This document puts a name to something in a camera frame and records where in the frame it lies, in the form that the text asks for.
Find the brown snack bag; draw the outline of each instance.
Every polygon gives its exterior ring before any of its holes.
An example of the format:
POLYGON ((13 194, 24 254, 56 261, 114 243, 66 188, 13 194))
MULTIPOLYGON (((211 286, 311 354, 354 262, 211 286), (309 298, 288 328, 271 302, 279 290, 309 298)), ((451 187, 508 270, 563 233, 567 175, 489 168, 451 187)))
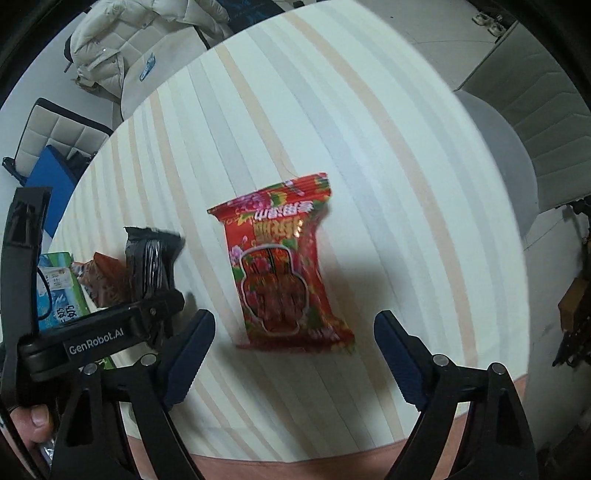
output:
POLYGON ((95 252, 92 260, 70 268, 98 308, 129 301, 125 265, 116 258, 95 252))

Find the snack package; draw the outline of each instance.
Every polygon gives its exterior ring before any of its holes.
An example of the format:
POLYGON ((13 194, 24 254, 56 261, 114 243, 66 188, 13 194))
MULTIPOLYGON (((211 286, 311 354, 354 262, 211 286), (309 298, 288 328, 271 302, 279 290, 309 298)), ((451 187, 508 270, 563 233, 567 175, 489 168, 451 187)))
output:
POLYGON ((322 351, 352 346, 318 271, 316 227, 330 197, 325 173, 289 180, 208 210, 224 224, 250 345, 322 351))
POLYGON ((113 307, 129 300, 125 265, 95 252, 86 263, 74 262, 70 269, 98 308, 113 307))
POLYGON ((37 315, 47 313, 50 302, 51 313, 39 322, 39 330, 44 331, 62 323, 71 322, 89 314, 82 288, 70 271, 72 256, 68 252, 43 254, 39 257, 39 269, 49 285, 47 291, 43 280, 37 276, 37 315))
POLYGON ((125 227, 125 258, 131 300, 150 299, 174 288, 173 264, 184 246, 175 233, 153 228, 125 227))

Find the red snack bag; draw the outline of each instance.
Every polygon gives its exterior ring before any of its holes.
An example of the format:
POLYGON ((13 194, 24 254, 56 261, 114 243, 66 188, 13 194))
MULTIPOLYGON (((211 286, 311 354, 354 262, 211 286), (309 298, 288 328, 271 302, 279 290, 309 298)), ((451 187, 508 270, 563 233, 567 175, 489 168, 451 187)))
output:
POLYGON ((316 227, 330 194, 326 173, 319 173, 207 211, 226 229, 248 347, 319 351, 353 345, 353 332, 332 315, 318 272, 316 227))

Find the blue gripper pad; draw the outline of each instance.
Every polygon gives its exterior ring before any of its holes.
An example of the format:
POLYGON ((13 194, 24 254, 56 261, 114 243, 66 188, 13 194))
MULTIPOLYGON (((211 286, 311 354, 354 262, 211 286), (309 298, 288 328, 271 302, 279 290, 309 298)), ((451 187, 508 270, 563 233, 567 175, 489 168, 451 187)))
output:
POLYGON ((429 351, 418 338, 406 333, 392 312, 378 313, 374 321, 374 336, 404 400, 422 411, 427 406, 429 397, 424 388, 424 371, 427 366, 420 365, 419 362, 430 358, 429 351), (411 354, 410 350, 421 347, 427 356, 424 352, 419 352, 419 358, 416 358, 415 351, 411 354))
POLYGON ((161 355, 157 377, 167 409, 181 403, 205 359, 216 334, 216 321, 208 310, 199 310, 180 334, 169 339, 161 355))

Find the white puffer jacket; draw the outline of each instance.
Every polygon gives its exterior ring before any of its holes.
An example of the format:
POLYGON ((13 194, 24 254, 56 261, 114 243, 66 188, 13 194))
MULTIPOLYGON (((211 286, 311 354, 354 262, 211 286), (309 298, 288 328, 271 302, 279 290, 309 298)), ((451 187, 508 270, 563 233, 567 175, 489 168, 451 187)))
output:
POLYGON ((172 24, 196 25, 220 40, 229 32, 224 25, 229 21, 228 13, 216 0, 100 0, 72 34, 70 52, 80 82, 96 82, 120 98, 130 65, 125 64, 120 49, 102 44, 101 39, 121 22, 131 26, 126 31, 133 32, 134 27, 142 30, 155 20, 170 22, 171 28, 172 24))

